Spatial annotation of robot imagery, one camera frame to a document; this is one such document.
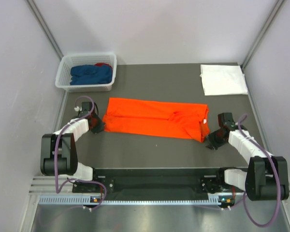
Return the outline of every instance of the white cloth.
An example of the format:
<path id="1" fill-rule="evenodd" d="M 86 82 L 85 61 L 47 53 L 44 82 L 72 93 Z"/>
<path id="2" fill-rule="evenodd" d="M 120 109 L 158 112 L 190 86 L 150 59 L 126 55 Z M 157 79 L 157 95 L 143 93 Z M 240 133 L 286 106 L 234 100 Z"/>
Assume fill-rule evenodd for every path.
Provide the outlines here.
<path id="1" fill-rule="evenodd" d="M 201 65 L 204 94 L 248 94 L 245 77 L 240 66 Z"/>

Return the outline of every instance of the orange cloth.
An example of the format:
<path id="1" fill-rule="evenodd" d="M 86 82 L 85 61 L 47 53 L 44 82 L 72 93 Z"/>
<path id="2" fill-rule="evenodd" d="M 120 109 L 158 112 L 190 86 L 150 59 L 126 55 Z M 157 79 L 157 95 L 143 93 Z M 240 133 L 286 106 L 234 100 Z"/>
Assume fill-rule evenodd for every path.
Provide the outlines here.
<path id="1" fill-rule="evenodd" d="M 104 130 L 203 142 L 209 134 L 207 113 L 204 104 L 110 98 Z"/>

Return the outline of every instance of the white wall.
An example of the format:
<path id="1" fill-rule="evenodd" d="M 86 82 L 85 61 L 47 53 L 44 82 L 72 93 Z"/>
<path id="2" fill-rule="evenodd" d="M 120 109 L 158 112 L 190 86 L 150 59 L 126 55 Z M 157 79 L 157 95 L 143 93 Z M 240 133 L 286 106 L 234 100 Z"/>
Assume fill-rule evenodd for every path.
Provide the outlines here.
<path id="1" fill-rule="evenodd" d="M 269 146 L 287 159 L 290 178 L 290 0 L 245 73 Z"/>
<path id="2" fill-rule="evenodd" d="M 120 64 L 242 63 L 275 0 L 35 0 L 62 52 Z"/>
<path id="3" fill-rule="evenodd" d="M 62 92 L 59 59 L 24 0 L 0 0 L 0 232 L 16 231 L 41 137 L 51 132 Z"/>

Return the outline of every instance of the cable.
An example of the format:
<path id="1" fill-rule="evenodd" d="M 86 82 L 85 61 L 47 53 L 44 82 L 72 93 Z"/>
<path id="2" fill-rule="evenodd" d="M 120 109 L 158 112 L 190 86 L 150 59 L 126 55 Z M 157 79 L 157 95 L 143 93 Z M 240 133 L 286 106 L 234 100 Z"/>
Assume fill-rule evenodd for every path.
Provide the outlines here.
<path id="1" fill-rule="evenodd" d="M 92 108 L 91 108 L 91 110 L 89 111 L 89 113 L 86 114 L 85 116 L 82 116 L 82 117 L 78 118 L 77 120 L 75 120 L 75 121 L 73 121 L 73 122 L 71 122 L 71 123 L 65 125 L 65 126 L 62 128 L 62 130 L 60 131 L 60 133 L 59 133 L 59 135 L 58 135 L 58 137 L 57 137 L 57 139 L 56 139 L 56 144 L 55 144 L 55 154 L 54 154 L 54 169 L 55 169 L 55 188 L 56 188 L 56 193 L 60 193 L 61 190 L 62 190 L 62 188 L 63 188 L 63 186 L 64 186 L 64 185 L 69 181 L 69 180 L 67 180 L 67 181 L 63 182 L 62 185 L 59 187 L 59 184 L 58 184 L 58 148 L 59 148 L 60 138 L 61 138 L 61 136 L 63 135 L 64 131 L 65 131 L 65 130 L 70 126 L 70 125 L 72 125 L 72 124 L 74 124 L 75 122 L 78 122 L 78 121 L 80 121 L 80 120 L 82 120 L 82 119 L 84 119 L 84 118 L 90 116 L 91 113 L 94 111 L 94 105 L 95 105 L 95 104 L 94 104 L 94 101 L 92 100 L 92 98 L 90 98 L 90 97 L 88 97 L 88 96 L 80 96 L 80 97 L 78 97 L 78 98 L 76 99 L 76 101 L 75 101 L 75 106 L 77 105 L 77 101 L 78 101 L 80 98 L 87 98 L 87 99 L 89 99 L 89 100 L 91 101 L 91 103 L 92 103 Z"/>
<path id="2" fill-rule="evenodd" d="M 57 137 L 57 139 L 56 139 L 56 144 L 55 144 L 55 154 L 54 154 L 55 187 L 56 187 L 56 193 L 60 193 L 61 190 L 62 190 L 62 188 L 63 188 L 63 186 L 64 186 L 66 183 L 68 183 L 68 182 L 72 183 L 72 181 L 76 181 L 76 180 L 77 180 L 78 182 L 82 182 L 82 183 L 92 183 L 92 184 L 100 185 L 100 186 L 101 186 L 101 194 L 102 194 L 102 188 L 103 188 L 103 189 L 104 189 L 104 195 L 103 195 L 103 197 L 101 198 L 101 200 L 99 201 L 99 203 L 98 203 L 94 208 L 91 209 L 91 210 L 95 210 L 95 209 L 97 209 L 97 208 L 99 208 L 99 207 L 101 206 L 102 202 L 104 201 L 104 199 L 105 199 L 105 197 L 106 197 L 107 189 L 106 189 L 106 187 L 105 187 L 104 184 L 102 184 L 102 183 L 100 183 L 100 182 L 97 182 L 97 181 L 87 181 L 87 180 L 68 179 L 68 178 L 67 178 L 66 181 L 64 181 L 64 182 L 61 184 L 60 187 L 59 187 L 59 184 L 58 184 L 58 147 L 59 147 L 60 138 L 61 138 L 61 136 L 63 135 L 64 131 L 65 131 L 65 130 L 70 126 L 70 125 L 72 125 L 72 124 L 74 124 L 75 122 L 78 122 L 78 121 L 80 121 L 80 120 L 82 120 L 82 119 L 84 119 L 84 118 L 90 116 L 91 113 L 94 111 L 95 106 L 97 106 L 96 103 L 94 103 L 94 101 L 92 100 L 92 98 L 90 98 L 90 97 L 88 97 L 88 96 L 80 96 L 80 97 L 78 97 L 78 98 L 76 99 L 76 101 L 75 101 L 75 106 L 77 105 L 77 101 L 78 101 L 80 98 L 88 98 L 88 99 L 91 101 L 91 103 L 92 103 L 92 108 L 91 108 L 91 110 L 89 111 L 89 113 L 86 114 L 85 116 L 83 116 L 83 117 L 81 117 L 81 118 L 78 118 L 77 120 L 75 120 L 75 121 L 73 121 L 73 122 L 70 122 L 69 124 L 65 125 L 65 126 L 63 127 L 63 129 L 60 131 L 60 133 L 59 133 L 59 135 L 58 135 L 58 137 Z M 49 224 L 51 224 L 54 220 L 56 220 L 56 219 L 57 219 L 58 217 L 60 217 L 62 214 L 66 213 L 66 212 L 68 212 L 68 211 L 70 211 L 70 210 L 72 210 L 72 209 L 75 209 L 75 208 L 83 208 L 83 206 L 80 206 L 80 205 L 74 205 L 74 206 L 72 206 L 72 207 L 70 207 L 70 208 L 64 210 L 64 211 L 61 212 L 60 214 L 58 214 L 56 217 L 54 217 L 54 218 L 53 218 L 50 222 L 48 222 L 47 224 L 42 224 L 42 222 L 41 222 L 41 215 L 39 214 L 39 215 L 38 215 L 38 222 L 39 222 L 39 224 L 40 224 L 42 227 L 47 227 L 47 226 L 49 226 Z"/>
<path id="3" fill-rule="evenodd" d="M 95 110 L 97 110 L 97 116 L 99 116 L 99 109 L 96 103 L 95 103 Z"/>
<path id="4" fill-rule="evenodd" d="M 240 118 L 238 119 L 238 129 L 240 131 L 240 133 L 245 137 L 247 138 L 247 135 L 243 132 L 242 128 L 241 128 L 241 124 L 243 121 L 246 120 L 247 118 L 247 115 L 248 114 L 243 114 L 242 116 L 240 116 Z M 244 208 L 245 208 L 245 211 L 247 213 L 247 216 L 249 217 L 249 219 L 252 221 L 253 224 L 255 224 L 256 226 L 258 227 L 268 227 L 270 225 L 272 225 L 274 223 L 274 221 L 276 220 L 277 218 L 277 215 L 279 213 L 279 207 L 280 207 L 280 198 L 281 198 L 281 192 L 280 192 L 280 181 L 279 181 L 279 177 L 278 177 L 278 173 L 277 173 L 277 170 L 276 170 L 276 167 L 275 167 L 275 164 L 274 162 L 272 161 L 272 158 L 271 156 L 267 153 L 267 151 L 262 147 L 260 146 L 258 143 L 254 142 L 253 140 L 250 140 L 248 139 L 253 145 L 255 145 L 258 149 L 260 149 L 265 155 L 266 157 L 268 158 L 270 164 L 271 164 L 271 167 L 273 169 L 273 174 L 274 174 L 274 177 L 275 177 L 275 181 L 276 181 L 276 186 L 277 186 L 277 198 L 276 198 L 276 207 L 275 207 L 275 211 L 274 211 L 274 214 L 272 216 L 272 218 L 265 224 L 259 224 L 257 223 L 253 218 L 252 216 L 250 215 L 249 211 L 248 211 L 248 208 L 247 208 L 247 205 L 246 205 L 246 192 L 244 192 L 244 195 L 243 195 L 243 203 L 244 203 Z"/>

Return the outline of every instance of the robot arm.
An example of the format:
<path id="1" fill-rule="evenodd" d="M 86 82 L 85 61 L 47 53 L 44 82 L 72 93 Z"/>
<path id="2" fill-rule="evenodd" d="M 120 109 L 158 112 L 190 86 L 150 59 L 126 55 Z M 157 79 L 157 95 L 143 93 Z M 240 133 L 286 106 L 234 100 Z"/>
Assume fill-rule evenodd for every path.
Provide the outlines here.
<path id="1" fill-rule="evenodd" d="M 70 125 L 62 134 L 58 147 L 58 174 L 75 179 L 92 180 L 93 168 L 78 162 L 75 142 L 87 131 L 98 133 L 103 130 L 104 124 L 93 111 L 91 115 L 77 121 L 80 117 L 87 115 L 93 107 L 91 102 L 83 102 L 78 111 L 78 116 L 72 119 Z M 54 175 L 54 153 L 55 143 L 61 130 L 42 137 L 40 169 L 44 175 Z"/>
<path id="2" fill-rule="evenodd" d="M 238 187 L 245 191 L 252 201 L 275 200 L 276 199 L 276 182 L 273 170 L 267 156 L 250 140 L 257 143 L 249 132 L 243 130 L 247 137 L 244 137 L 235 124 L 232 113 L 223 113 L 218 115 L 220 129 L 209 134 L 208 139 L 210 149 L 229 143 L 237 149 L 248 164 L 247 172 L 236 168 L 224 168 L 223 180 L 224 185 Z M 289 182 L 287 161 L 283 157 L 275 157 L 269 153 L 275 164 L 281 187 L 281 199 L 289 197 Z"/>

